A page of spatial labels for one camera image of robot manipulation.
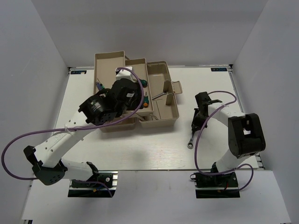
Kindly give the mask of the stubby green orange screwdriver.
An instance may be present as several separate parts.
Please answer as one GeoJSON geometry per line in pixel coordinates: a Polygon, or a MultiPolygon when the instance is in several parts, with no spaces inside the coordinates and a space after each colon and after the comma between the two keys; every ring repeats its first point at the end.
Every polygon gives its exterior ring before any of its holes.
{"type": "Polygon", "coordinates": [[[143,97],[143,107],[148,108],[149,106],[149,97],[147,92],[145,92],[144,97],[143,97]]]}

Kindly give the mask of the large silver ratchet wrench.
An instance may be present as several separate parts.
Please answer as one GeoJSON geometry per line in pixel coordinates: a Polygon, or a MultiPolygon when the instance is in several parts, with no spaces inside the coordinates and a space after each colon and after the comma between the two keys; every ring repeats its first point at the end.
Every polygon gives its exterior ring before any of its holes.
{"type": "Polygon", "coordinates": [[[189,139],[189,142],[187,143],[188,149],[193,149],[194,135],[195,135],[195,132],[192,132],[191,136],[190,136],[190,139],[189,139]]]}

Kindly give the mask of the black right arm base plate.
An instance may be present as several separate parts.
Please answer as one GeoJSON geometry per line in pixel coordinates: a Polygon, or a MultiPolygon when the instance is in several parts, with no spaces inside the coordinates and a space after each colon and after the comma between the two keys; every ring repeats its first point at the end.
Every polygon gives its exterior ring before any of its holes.
{"type": "Polygon", "coordinates": [[[195,182],[197,199],[240,198],[235,172],[215,176],[193,173],[190,179],[195,182]]]}

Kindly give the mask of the blue red handled screwdriver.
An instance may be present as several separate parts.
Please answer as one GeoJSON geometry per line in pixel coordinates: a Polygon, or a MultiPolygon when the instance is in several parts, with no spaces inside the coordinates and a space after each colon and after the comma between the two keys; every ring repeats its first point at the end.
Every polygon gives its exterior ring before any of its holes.
{"type": "Polygon", "coordinates": [[[101,90],[103,90],[105,87],[100,83],[100,82],[96,82],[96,87],[97,87],[97,89],[98,89],[98,91],[101,91],[101,90]]]}

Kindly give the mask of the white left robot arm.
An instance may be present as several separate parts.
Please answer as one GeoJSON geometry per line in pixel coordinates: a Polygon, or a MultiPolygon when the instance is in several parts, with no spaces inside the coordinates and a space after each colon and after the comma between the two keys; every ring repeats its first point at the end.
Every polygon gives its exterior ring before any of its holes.
{"type": "Polygon", "coordinates": [[[101,90],[85,100],[63,131],[55,132],[38,146],[27,146],[23,151],[32,164],[36,178],[44,185],[61,179],[84,181],[88,186],[98,183],[99,172],[91,162],[74,162],[62,157],[95,126],[103,125],[132,111],[141,101],[141,85],[122,78],[108,90],[101,90]]]}

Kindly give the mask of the small silver ratchet wrench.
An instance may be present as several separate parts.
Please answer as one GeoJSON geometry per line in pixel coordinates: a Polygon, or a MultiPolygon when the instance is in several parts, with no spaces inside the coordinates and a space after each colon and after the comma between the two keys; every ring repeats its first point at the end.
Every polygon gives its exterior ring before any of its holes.
{"type": "Polygon", "coordinates": [[[157,98],[160,98],[160,97],[162,97],[162,96],[164,96],[164,95],[167,95],[167,92],[164,91],[164,92],[162,92],[162,93],[160,93],[160,94],[158,94],[158,95],[152,97],[152,100],[155,100],[155,99],[157,99],[157,98]]]}

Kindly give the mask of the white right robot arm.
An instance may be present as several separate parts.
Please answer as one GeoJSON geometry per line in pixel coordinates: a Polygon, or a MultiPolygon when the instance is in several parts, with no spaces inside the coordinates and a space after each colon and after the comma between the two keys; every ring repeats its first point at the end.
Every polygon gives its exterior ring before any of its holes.
{"type": "Polygon", "coordinates": [[[229,106],[237,101],[237,97],[228,91],[200,92],[195,95],[195,99],[198,107],[193,117],[192,131],[199,132],[193,144],[195,167],[199,173],[211,176],[214,185],[222,186],[228,180],[227,173],[241,168],[246,159],[265,150],[260,118],[255,113],[245,114],[232,110],[229,106]],[[206,173],[199,168],[197,152],[199,140],[210,119],[228,128],[228,150],[214,163],[216,171],[206,173]]]}

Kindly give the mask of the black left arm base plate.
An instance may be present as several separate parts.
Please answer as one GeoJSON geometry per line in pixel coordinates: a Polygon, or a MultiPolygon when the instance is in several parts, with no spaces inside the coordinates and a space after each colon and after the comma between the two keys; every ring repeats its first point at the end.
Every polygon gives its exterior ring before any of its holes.
{"type": "Polygon", "coordinates": [[[70,198],[111,198],[117,188],[118,171],[100,171],[91,183],[72,180],[68,190],[70,198]]]}

